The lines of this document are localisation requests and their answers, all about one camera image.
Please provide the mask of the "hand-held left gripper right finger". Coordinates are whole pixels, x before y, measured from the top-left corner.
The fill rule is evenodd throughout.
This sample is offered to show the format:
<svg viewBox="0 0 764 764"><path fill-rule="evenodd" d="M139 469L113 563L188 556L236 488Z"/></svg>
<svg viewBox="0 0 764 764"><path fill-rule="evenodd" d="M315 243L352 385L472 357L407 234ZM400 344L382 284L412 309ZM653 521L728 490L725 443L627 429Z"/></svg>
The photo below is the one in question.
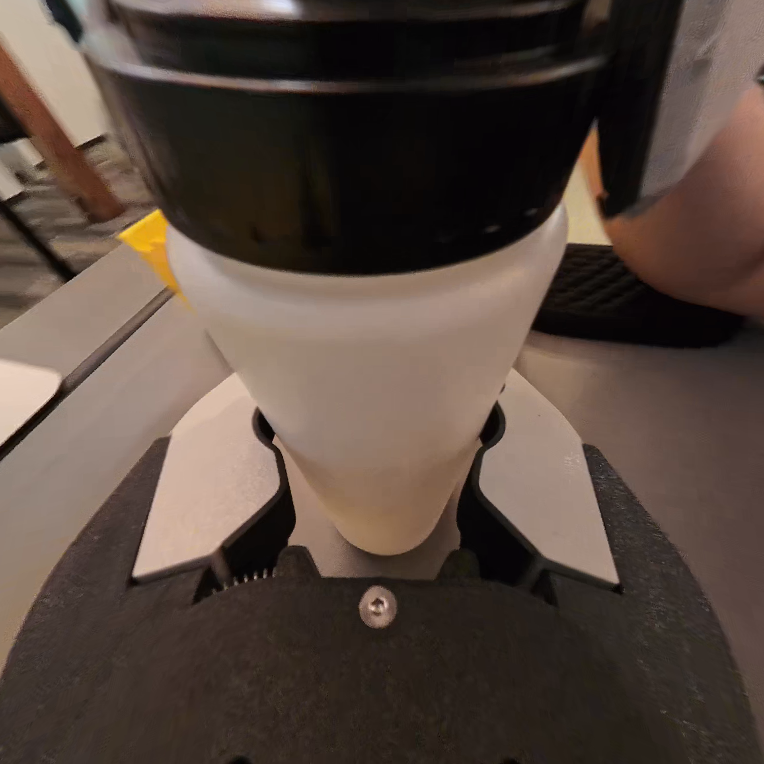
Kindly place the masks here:
<svg viewBox="0 0 764 764"><path fill-rule="evenodd" d="M581 438L515 370L480 433L456 522L486 580L531 590L557 574L620 587Z"/></svg>

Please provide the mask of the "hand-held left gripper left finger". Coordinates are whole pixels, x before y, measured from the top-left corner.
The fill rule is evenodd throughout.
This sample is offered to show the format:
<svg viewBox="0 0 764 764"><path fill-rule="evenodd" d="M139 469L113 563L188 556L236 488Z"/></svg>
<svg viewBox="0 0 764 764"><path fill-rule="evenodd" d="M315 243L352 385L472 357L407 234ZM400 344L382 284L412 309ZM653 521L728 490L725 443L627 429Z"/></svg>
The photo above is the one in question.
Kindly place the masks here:
<svg viewBox="0 0 764 764"><path fill-rule="evenodd" d="M296 524L272 427L236 374L174 427L135 559L148 583L200 569L215 585L272 571Z"/></svg>

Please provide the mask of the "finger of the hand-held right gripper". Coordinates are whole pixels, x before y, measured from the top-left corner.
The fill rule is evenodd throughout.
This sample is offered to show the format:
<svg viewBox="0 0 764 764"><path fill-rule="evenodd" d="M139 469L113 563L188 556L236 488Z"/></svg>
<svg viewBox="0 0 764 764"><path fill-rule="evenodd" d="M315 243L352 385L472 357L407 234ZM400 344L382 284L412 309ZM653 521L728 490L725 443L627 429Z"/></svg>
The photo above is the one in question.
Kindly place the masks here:
<svg viewBox="0 0 764 764"><path fill-rule="evenodd" d="M596 126L600 210L666 196L762 71L762 1L596 2L606 63Z"/></svg>

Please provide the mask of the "white plastic bottle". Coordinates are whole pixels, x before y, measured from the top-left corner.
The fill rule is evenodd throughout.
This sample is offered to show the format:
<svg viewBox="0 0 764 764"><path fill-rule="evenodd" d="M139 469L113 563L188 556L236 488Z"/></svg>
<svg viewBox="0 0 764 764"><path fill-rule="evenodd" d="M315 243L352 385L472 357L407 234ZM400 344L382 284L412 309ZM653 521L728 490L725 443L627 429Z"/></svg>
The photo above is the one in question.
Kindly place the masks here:
<svg viewBox="0 0 764 764"><path fill-rule="evenodd" d="M171 225L167 258L339 533L398 555L439 521L567 240L560 203L518 242L428 271L272 270Z"/></svg>

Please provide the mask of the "yellow plastic bin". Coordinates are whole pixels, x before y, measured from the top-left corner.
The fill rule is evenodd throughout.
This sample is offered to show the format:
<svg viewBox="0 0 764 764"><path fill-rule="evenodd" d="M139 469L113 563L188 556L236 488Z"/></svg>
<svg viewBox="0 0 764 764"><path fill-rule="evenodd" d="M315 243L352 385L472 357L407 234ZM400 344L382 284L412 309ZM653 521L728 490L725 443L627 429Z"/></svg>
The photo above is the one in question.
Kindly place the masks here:
<svg viewBox="0 0 764 764"><path fill-rule="evenodd" d="M163 285L191 310L191 305L180 290L170 268L167 257L167 232L167 219L160 209L155 209L117 234L117 238L120 243L137 252Z"/></svg>

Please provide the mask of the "black bottle lid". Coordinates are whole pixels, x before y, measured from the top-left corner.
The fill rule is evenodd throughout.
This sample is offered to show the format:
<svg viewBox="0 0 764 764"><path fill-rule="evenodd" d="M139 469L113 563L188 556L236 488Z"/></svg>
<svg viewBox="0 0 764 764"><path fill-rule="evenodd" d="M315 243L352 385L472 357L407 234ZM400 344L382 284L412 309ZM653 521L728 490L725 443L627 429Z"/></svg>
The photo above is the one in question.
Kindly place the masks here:
<svg viewBox="0 0 764 764"><path fill-rule="evenodd" d="M82 53L174 229L339 275L496 251L558 207L608 2L79 2Z"/></svg>

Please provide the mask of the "person's right forearm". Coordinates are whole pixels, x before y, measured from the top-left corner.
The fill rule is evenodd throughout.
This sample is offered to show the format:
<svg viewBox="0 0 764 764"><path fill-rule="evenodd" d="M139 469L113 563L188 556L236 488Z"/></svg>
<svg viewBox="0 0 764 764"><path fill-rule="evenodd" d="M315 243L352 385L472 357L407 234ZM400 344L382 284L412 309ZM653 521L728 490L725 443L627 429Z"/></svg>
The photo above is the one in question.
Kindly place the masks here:
<svg viewBox="0 0 764 764"><path fill-rule="evenodd" d="M763 90L731 117L670 193L638 215L603 218L635 274L676 299L763 318Z"/></svg>

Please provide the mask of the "black mesh wrist pad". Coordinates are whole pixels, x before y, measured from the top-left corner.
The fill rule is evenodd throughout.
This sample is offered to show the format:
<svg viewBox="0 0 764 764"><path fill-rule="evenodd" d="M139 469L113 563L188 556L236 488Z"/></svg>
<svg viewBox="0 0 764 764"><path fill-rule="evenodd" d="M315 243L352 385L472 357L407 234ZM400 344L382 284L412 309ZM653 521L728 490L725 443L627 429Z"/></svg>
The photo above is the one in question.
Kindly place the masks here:
<svg viewBox="0 0 764 764"><path fill-rule="evenodd" d="M654 290L609 245L574 243L566 246L532 330L569 339L705 349L728 342L745 321Z"/></svg>

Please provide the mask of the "black table leg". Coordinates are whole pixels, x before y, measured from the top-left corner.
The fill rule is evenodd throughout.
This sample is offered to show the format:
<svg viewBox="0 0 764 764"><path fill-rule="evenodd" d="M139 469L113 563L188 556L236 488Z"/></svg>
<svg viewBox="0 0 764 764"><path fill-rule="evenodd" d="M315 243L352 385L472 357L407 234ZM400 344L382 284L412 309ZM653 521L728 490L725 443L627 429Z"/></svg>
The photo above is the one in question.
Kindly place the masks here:
<svg viewBox="0 0 764 764"><path fill-rule="evenodd" d="M4 199L1 199L1 216L18 236L39 256L47 268L63 282L73 280L78 273L58 253L43 242L17 215Z"/></svg>

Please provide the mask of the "wooden easel leg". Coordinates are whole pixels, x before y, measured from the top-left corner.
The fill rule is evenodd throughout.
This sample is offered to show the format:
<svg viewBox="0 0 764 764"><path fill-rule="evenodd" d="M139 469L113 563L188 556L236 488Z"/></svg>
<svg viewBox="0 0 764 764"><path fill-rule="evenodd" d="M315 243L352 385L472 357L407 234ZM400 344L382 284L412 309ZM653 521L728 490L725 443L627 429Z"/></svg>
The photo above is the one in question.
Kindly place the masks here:
<svg viewBox="0 0 764 764"><path fill-rule="evenodd" d="M58 185L91 222L108 222L125 211L5 47L1 47L1 95L3 105L24 128Z"/></svg>

